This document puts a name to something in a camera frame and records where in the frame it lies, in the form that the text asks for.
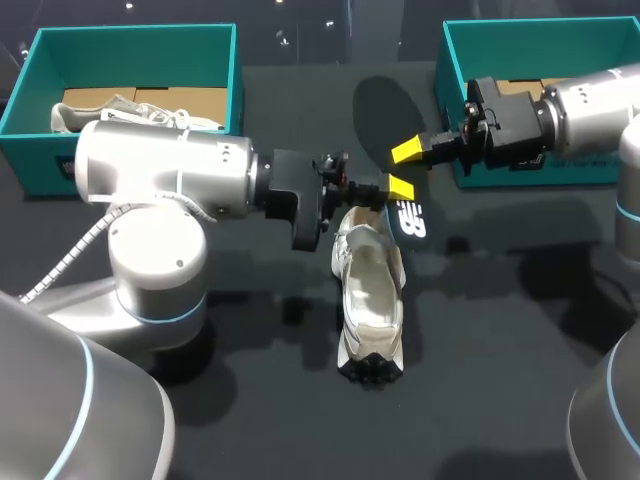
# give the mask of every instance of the new balance logo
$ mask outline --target new balance logo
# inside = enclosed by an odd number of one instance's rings
[[[414,235],[418,238],[427,236],[427,227],[422,215],[422,206],[413,202],[396,202],[398,205],[398,219],[400,220],[400,228],[407,235]]]

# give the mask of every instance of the shoe sole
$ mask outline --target shoe sole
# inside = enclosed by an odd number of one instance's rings
[[[379,385],[392,383],[402,376],[402,368],[399,366],[403,365],[401,342],[398,344],[393,360],[386,360],[379,353],[370,353],[362,360],[356,360],[350,354],[343,331],[340,334],[338,349],[338,361],[339,363],[344,361],[338,367],[338,371],[352,382]]]

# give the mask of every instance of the shoe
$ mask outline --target shoe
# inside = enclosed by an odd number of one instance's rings
[[[400,250],[378,227],[385,224],[381,214],[352,208],[331,255],[331,270],[342,282],[338,370],[363,383],[393,381],[404,370],[401,291],[406,276]]]
[[[171,112],[149,103],[135,103],[121,95],[97,108],[73,108],[57,103],[51,109],[51,131],[79,132],[93,120],[112,120],[156,125],[180,130],[219,130],[222,126],[208,118],[192,117],[186,110]]]

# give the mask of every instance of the shoe lace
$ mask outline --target shoe lace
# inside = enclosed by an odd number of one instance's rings
[[[141,103],[139,111],[142,115],[152,123],[165,125],[167,127],[176,127],[180,130],[188,130],[191,128],[191,117],[189,112],[184,109],[172,112],[164,108],[156,107],[150,103]]]

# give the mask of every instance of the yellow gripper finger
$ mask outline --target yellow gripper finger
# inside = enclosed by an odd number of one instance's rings
[[[389,175],[389,199],[390,200],[415,200],[413,185],[409,182]]]
[[[391,150],[394,165],[404,162],[413,162],[422,158],[422,143],[418,135]]]

